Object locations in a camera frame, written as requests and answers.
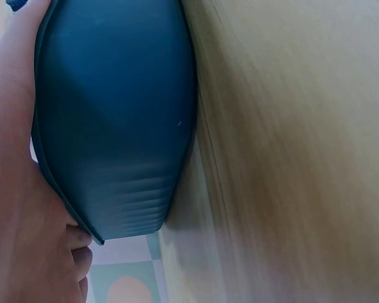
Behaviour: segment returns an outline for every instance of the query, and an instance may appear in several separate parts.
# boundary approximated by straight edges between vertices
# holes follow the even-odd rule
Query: skin
[[[0,302],[85,302],[89,235],[31,159],[33,52],[50,0],[29,0],[0,41]]]

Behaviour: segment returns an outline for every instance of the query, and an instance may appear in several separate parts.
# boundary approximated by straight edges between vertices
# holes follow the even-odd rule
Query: wooden surface
[[[379,0],[183,3],[200,118],[170,302],[379,302]]]

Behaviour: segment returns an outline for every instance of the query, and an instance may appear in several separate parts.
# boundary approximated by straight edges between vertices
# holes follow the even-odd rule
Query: wood grain
[[[172,303],[379,302],[379,0],[183,0],[195,150]]]

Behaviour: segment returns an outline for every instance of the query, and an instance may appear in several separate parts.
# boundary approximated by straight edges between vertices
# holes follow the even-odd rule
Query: wooden board
[[[379,0],[183,3],[200,118],[170,302],[379,302]]]

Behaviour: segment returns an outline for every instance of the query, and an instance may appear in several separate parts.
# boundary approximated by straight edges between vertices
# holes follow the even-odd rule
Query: peach circle pattern
[[[145,284],[131,276],[122,276],[108,291],[107,303],[152,303],[152,294]]]

